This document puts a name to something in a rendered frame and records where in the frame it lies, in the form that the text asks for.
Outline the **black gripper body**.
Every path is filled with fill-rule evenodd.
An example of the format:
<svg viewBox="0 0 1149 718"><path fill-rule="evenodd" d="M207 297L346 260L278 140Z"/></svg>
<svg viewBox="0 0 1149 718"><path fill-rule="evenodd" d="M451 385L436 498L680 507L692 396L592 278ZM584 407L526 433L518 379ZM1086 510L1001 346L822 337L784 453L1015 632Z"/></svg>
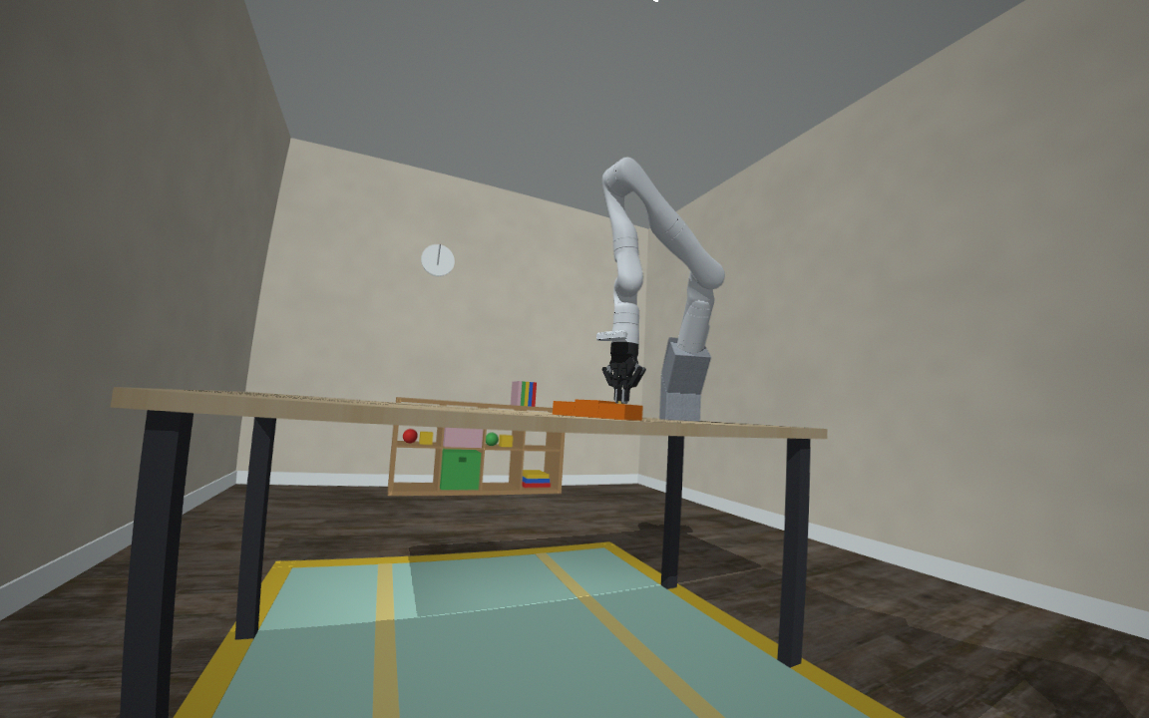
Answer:
<svg viewBox="0 0 1149 718"><path fill-rule="evenodd" d="M619 377L620 377L620 373L623 373L623 369L620 369L620 364L623 364L623 362L626 363L626 377L630 377L630 375L632 375L633 371L635 371L635 366L634 365L635 365L635 363L638 364L638 362L637 362L638 343L632 343L632 342L612 342L610 345L610 355L611 355L611 360L609 362L609 365L612 369L612 363L615 363L615 362L618 363L618 376Z"/></svg>

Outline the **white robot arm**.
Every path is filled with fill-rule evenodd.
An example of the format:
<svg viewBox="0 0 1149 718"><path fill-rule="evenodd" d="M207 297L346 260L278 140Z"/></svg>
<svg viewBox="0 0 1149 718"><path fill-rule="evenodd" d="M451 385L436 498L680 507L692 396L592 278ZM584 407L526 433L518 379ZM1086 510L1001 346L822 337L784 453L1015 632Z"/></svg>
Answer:
<svg viewBox="0 0 1149 718"><path fill-rule="evenodd" d="M641 289L643 272L638 257L635 227L624 209L624 196L634 191L643 201L651 232L691 269L687 304L676 347L685 353L701 353L705 349L703 343L710 329L708 321L714 308L714 289L719 289L725 278L722 264L702 248L687 223L670 207L634 159L620 159L606 170L602 187L612 227L612 254L618 263L618 278L612 287L612 331L597 332L596 340L639 343L637 292Z"/></svg>

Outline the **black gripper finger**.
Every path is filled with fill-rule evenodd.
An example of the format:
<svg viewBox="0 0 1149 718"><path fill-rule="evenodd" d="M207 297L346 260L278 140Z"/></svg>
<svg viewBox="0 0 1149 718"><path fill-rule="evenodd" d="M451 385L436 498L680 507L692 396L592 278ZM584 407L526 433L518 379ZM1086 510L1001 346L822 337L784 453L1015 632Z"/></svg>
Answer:
<svg viewBox="0 0 1149 718"><path fill-rule="evenodd" d="M633 376L630 375L630 377L626 377L626 363L623 362L623 364L620 364L620 369L623 369L623 373L620 373L620 380L623 380L623 389L620 389L620 403L623 404L629 403L630 388L635 387L638 383L641 381L643 371L646 371L646 368L638 365L637 363L634 366L635 366L634 375Z"/></svg>
<svg viewBox="0 0 1149 718"><path fill-rule="evenodd" d="M623 380L618 377L618 363L612 363L612 369L610 365L602 366L601 371L603 377L606 377L607 385L614 388L614 401L618 403L620 401L620 388L623 388Z"/></svg>

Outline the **orange three-compartment bin rack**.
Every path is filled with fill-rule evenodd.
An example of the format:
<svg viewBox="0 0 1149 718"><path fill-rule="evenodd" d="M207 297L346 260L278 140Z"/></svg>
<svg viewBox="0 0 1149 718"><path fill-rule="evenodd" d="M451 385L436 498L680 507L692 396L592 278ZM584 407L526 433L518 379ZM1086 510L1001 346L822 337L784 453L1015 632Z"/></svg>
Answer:
<svg viewBox="0 0 1149 718"><path fill-rule="evenodd" d="M574 403L555 401L553 415L577 415L578 417L616 420L642 420L642 406L611 403L611 401L578 400Z"/></svg>

